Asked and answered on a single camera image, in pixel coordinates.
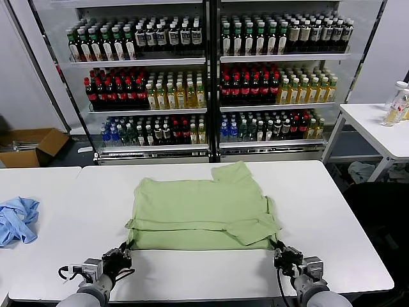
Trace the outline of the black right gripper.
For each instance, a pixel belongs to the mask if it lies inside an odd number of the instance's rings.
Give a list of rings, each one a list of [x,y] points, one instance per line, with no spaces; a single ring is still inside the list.
[[[282,274],[296,278],[300,275],[300,266],[303,263],[303,254],[297,249],[286,246],[282,241],[270,240],[272,251],[274,252],[274,266],[281,270]]]

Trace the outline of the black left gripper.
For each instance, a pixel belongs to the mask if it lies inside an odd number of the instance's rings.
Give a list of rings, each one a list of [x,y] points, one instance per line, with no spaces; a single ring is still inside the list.
[[[132,267],[132,243],[122,242],[118,248],[112,248],[102,255],[103,274],[107,275],[112,282],[117,281],[117,277],[123,270]]]

